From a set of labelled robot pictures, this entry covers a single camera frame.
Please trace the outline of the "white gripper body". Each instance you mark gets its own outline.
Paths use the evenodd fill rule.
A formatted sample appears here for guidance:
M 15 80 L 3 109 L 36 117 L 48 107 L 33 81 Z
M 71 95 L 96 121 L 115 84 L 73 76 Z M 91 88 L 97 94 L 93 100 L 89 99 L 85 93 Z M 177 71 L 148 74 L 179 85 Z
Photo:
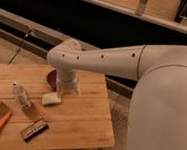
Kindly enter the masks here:
M 58 98 L 62 98 L 67 91 L 80 94 L 79 76 L 75 69 L 58 69 L 56 71 L 56 85 Z

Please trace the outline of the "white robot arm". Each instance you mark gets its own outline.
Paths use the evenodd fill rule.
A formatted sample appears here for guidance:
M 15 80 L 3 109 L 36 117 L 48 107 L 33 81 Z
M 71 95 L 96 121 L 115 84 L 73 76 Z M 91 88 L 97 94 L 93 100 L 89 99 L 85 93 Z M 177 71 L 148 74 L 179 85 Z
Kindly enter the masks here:
M 187 150 L 187 46 L 138 45 L 85 51 L 66 39 L 47 54 L 57 90 L 77 87 L 78 70 L 136 81 L 125 150 Z

